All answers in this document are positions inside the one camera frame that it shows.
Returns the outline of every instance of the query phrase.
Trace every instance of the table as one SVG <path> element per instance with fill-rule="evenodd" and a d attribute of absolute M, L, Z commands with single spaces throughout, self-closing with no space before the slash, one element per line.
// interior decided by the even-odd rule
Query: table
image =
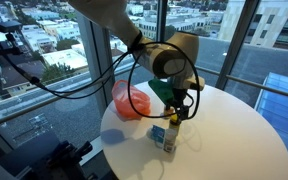
<path fill-rule="evenodd" d="M 151 97 L 152 115 L 163 112 L 146 82 L 136 87 Z M 205 86 L 197 115 L 181 124 L 174 153 L 157 148 L 146 136 L 152 125 L 168 128 L 168 121 L 124 120 L 113 102 L 106 109 L 101 141 L 119 179 L 288 180 L 288 152 L 277 132 L 226 92 Z"/>

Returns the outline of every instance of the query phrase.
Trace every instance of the red plastic bag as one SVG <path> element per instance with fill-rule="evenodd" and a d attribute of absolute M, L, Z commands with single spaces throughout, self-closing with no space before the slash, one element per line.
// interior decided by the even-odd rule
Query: red plastic bag
<path fill-rule="evenodd" d="M 114 84 L 112 89 L 112 96 L 116 110 L 122 117 L 126 119 L 140 118 L 141 115 L 137 114 L 133 110 L 128 99 L 127 85 L 128 82 L 125 80 L 119 80 Z M 150 97 L 132 85 L 130 86 L 130 93 L 132 103 L 136 110 L 144 115 L 149 115 L 151 112 Z"/>

